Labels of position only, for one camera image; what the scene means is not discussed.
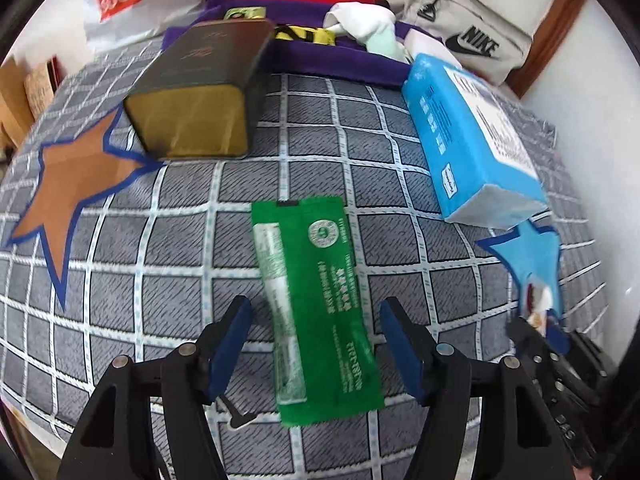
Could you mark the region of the small white red packet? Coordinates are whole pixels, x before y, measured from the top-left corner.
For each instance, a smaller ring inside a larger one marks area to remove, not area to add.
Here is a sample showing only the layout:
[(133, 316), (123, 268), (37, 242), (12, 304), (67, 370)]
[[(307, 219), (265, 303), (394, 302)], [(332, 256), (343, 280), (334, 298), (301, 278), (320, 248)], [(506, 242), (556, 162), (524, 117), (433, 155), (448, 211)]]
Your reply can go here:
[(548, 311), (552, 307), (553, 296), (550, 287), (532, 278), (526, 285), (523, 316), (542, 336), (547, 333)]

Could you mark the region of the wooden headboard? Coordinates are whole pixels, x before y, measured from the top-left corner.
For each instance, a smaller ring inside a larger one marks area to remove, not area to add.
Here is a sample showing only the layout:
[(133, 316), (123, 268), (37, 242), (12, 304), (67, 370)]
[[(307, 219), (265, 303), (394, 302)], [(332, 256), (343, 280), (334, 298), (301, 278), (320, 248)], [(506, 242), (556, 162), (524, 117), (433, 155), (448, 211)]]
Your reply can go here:
[(1, 132), (14, 148), (21, 147), (35, 122), (24, 88), (25, 78), (25, 71), (9, 56), (0, 73)]

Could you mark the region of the blue tissue box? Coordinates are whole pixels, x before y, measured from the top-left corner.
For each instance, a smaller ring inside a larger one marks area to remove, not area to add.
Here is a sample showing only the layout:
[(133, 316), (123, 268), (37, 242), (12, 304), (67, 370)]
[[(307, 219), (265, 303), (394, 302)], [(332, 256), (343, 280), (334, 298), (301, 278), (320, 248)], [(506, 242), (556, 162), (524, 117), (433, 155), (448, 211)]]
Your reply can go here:
[(420, 54), (401, 94), (446, 222), (508, 230), (547, 208), (518, 130), (488, 84)]

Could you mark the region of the grey Nike pouch bag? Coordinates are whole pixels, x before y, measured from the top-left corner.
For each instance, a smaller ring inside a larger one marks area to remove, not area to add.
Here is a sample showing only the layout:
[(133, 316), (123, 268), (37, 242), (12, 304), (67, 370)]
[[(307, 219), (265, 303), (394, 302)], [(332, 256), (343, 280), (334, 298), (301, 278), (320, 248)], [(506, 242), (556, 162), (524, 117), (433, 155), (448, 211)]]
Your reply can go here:
[(468, 70), (503, 84), (533, 37), (480, 0), (385, 0), (396, 18), (439, 39)]

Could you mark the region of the mint green cloth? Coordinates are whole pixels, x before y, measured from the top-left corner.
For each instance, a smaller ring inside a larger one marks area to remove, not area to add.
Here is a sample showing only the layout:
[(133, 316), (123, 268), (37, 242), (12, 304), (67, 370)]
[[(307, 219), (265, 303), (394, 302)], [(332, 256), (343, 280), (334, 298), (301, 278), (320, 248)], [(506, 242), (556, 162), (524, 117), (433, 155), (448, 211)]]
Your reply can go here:
[(407, 62), (404, 45), (396, 39), (393, 29), (382, 29), (374, 32), (364, 45), (369, 53), (390, 58), (396, 62)]

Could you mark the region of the yellow cloth pouch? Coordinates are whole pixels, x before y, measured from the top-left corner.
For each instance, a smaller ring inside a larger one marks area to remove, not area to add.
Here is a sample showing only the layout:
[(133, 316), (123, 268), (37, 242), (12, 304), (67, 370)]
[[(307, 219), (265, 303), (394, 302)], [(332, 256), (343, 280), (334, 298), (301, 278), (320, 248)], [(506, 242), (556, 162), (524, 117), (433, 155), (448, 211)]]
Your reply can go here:
[(334, 46), (335, 34), (318, 27), (280, 24), (274, 28), (274, 38), (285, 41), (298, 41), (319, 46)]

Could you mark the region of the white glove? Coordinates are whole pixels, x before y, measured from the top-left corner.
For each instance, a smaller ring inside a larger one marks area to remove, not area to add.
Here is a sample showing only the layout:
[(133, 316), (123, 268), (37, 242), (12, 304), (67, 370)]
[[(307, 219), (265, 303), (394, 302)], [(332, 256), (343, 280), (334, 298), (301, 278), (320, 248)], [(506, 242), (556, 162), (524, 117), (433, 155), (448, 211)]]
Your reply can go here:
[(335, 36), (349, 36), (360, 44), (381, 32), (395, 35), (395, 14), (385, 6), (360, 2), (339, 2), (331, 6), (322, 27)]

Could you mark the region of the wooden door frame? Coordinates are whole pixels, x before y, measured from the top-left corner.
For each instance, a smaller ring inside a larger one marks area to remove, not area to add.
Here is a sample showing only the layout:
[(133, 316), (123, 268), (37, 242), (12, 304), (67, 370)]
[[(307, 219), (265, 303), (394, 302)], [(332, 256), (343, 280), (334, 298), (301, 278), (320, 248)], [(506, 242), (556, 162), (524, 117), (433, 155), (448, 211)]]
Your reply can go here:
[(533, 38), (524, 65), (512, 70), (506, 84), (521, 98), (541, 75), (573, 28), (587, 0), (553, 0)]

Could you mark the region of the white sponge block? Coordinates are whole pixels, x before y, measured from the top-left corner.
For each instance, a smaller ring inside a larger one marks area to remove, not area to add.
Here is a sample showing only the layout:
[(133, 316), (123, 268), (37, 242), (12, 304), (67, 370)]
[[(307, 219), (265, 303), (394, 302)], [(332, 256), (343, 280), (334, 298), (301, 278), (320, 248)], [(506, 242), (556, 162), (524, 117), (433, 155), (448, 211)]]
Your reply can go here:
[(462, 67), (461, 63), (439, 40), (428, 36), (425, 32), (420, 32), (420, 30), (409, 29), (404, 39), (404, 47), (411, 61), (414, 61), (419, 54), (425, 54), (457, 68)]

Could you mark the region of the green sachet packet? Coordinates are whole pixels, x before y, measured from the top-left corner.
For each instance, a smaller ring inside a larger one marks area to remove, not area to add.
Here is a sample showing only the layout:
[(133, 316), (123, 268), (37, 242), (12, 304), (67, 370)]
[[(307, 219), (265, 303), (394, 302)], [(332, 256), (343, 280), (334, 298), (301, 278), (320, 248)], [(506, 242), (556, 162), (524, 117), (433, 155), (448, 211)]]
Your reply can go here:
[(309, 426), (383, 404), (341, 197), (255, 202), (252, 234), (273, 326), (281, 422)]

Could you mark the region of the framed picture card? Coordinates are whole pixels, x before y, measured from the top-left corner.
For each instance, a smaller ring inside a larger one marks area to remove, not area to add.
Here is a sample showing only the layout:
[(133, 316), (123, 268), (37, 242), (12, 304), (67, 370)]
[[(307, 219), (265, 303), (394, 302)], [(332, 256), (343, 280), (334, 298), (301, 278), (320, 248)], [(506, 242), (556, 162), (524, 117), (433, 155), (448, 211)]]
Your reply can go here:
[(56, 56), (36, 66), (25, 78), (24, 89), (32, 117), (39, 116), (52, 103), (64, 74)]

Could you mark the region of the grey checked bed cover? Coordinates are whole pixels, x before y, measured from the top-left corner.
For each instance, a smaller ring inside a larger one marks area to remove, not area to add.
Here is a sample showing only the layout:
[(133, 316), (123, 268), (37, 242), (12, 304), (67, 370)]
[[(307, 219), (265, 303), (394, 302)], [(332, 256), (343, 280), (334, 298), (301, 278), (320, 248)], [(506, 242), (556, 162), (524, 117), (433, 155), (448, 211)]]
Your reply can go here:
[(339, 195), (357, 222), (364, 301), (396, 294), (406, 311), (474, 358), (508, 351), (516, 304), (508, 271), (480, 240), (489, 231), (442, 220), (401, 95), (344, 80), (272, 77), (255, 151), (237, 162), (172, 162), (81, 213), (64, 301), (43, 248), (1, 252), (1, 389), (47, 445), (63, 445), (94, 384), (121, 353), (157, 359), (201, 333), (236, 295), (255, 317), (228, 390), (256, 415), (233, 430), (208, 411), (233, 479), (399, 479), (423, 413), (374, 346), (382, 411), (303, 429), (280, 424), (272, 333), (250, 232), (250, 205)]

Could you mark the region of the dark green gold tin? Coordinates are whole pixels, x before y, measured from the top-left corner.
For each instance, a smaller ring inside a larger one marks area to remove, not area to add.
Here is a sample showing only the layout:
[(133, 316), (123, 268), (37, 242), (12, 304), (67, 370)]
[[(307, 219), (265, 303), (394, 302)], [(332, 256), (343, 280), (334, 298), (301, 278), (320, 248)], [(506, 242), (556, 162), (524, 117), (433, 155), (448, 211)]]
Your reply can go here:
[(138, 78), (124, 107), (158, 159), (235, 158), (250, 152), (262, 116), (265, 18), (208, 21), (177, 38)]

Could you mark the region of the light green tissue pack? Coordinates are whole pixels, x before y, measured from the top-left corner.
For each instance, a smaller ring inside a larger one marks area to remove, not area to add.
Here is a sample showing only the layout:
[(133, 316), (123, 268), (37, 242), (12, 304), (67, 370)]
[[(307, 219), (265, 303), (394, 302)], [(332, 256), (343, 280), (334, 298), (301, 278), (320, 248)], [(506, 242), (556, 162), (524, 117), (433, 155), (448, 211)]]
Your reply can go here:
[(263, 20), (266, 17), (264, 6), (237, 6), (224, 14), (225, 20)]

